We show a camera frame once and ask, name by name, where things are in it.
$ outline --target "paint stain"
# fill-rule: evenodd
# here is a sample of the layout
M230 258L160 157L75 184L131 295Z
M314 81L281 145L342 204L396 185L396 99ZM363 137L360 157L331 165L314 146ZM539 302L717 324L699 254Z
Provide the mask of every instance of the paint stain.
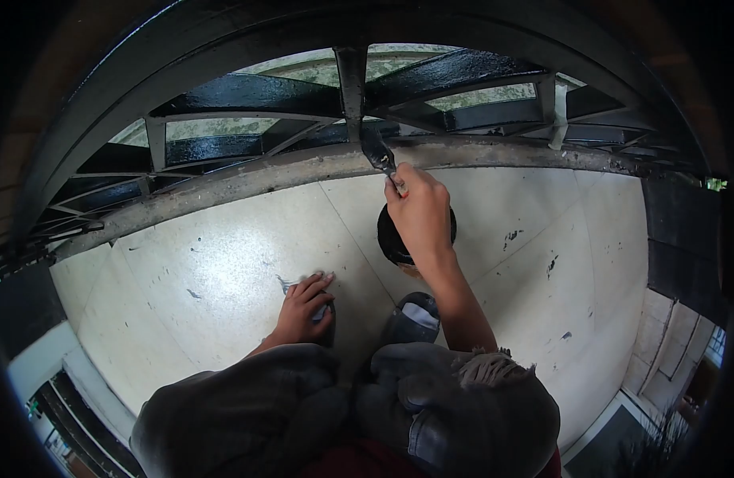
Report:
M286 294L287 289L289 289L291 285L295 284L295 281L285 281L279 274L277 274L277 281L279 281L279 285L282 286L282 294Z
M558 254L556 254L556 256L555 256L555 257L553 257L553 260L551 261L551 263L550 263L550 264L549 264L549 266L548 266L548 270L547 270L547 274L548 274L548 281L549 281L549 280L551 280L551 271L552 271L552 270L553 270L553 268L554 268L554 267L556 266L556 259L558 259Z
M512 233L507 233L505 238L505 244L502 245L502 250L506 250L508 248L508 241L513 241L517 236L518 233L523 233L524 229L516 229Z

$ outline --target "wall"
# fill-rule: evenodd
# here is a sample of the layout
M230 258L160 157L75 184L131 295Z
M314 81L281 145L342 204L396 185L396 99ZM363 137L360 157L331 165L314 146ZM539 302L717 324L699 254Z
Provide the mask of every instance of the wall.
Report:
M725 328L729 309L717 261L722 194L660 180L642 180L641 185L649 229L649 288Z
M66 320L49 330L8 364L8 376L20 402L25 403L37 389L62 369L62 359L80 348Z
M659 411L678 400L707 348L714 324L651 289L622 387Z

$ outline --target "white floor tile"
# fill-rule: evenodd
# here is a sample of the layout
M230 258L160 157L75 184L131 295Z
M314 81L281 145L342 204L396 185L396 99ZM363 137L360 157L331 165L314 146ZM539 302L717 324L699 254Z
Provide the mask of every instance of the white floor tile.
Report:
M449 190L455 250L476 281L548 227L579 198L573 171L477 167L431 171Z
M105 243L52 265L49 269L56 293L75 333L80 327L85 303L110 251L112 247Z
M598 171L574 171L574 177L577 178L577 186L580 187L580 193L586 194L587 191L593 186L605 173L599 173Z
M91 291L78 339L134 414L159 387L198 372L148 307L120 241Z
M432 170L449 190L457 218L455 251L473 282L539 234L579 197L571 170L477 167ZM382 175L324 181L322 187L394 301L428 292L389 262L377 242L385 205Z
M499 346L520 363L560 373L593 339L593 265L582 205L569 208L472 289Z
M152 310L200 369L236 363L273 330L280 279L336 273L344 374L369 355L393 308L318 184L185 215L118 244Z
M582 198L593 251L596 327L605 327L610 312L631 283L646 276L649 244L640 179L604 174Z
M580 353L551 374L537 366L537 377L561 409L558 446L573 443L595 421L614 395L630 363L636 339L646 277L628 284L610 313L607 327L593 331Z

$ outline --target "jeans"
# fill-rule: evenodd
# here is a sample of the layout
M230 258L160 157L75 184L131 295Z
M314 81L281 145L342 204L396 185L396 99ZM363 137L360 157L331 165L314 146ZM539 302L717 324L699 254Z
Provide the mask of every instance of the jeans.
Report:
M433 299L410 294L350 393L336 385L338 358L313 343L200 372L144 404L131 449L148 478L290 476L352 426L430 476L532 478L560 425L534 366L503 349L439 347L436 333Z

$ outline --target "fingers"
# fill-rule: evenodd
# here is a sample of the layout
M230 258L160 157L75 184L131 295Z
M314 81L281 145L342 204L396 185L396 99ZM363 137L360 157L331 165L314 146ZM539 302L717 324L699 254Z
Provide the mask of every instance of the fingers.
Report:
M411 190L412 186L439 184L439 181L428 172L417 169L409 163L399 163L399 166L396 167L396 173L392 177L398 184L406 183L408 190Z
M313 315L314 312L319 311L324 304L334 300L335 296L332 294L328 294L325 292L324 294L319 294L315 298L311 299L310 301L306 302L306 307Z
M300 297L300 299L304 302L310 301L312 298L314 298L315 295L317 295L320 291L330 285L330 282L333 281L334 277L334 274L328 274L321 281L314 282L312 285L310 285L305 291L300 293L298 297Z
M385 202L388 204L396 203L401 199L399 192L396 190L396 186L394 186L394 181L388 176L385 177L385 189L383 192L385 193Z
M324 310L324 315L322 316L322 320L314 326L314 330L312 330L312 333L314 334L315 338L318 338L321 336L325 330L327 330L327 327L330 325L330 323L333 321L333 311L330 310L330 308L326 308Z
M409 189L412 188L412 184L417 184L420 181L418 170L409 163L399 163L392 177L397 183L407 183Z
M322 272L317 272L314 275L310 276L309 278L305 278L303 281L300 282L300 284L296 284L295 292L293 293L293 297L298 297L303 292L306 291L306 289L309 288L310 285L312 285L314 282L317 282L322 277Z

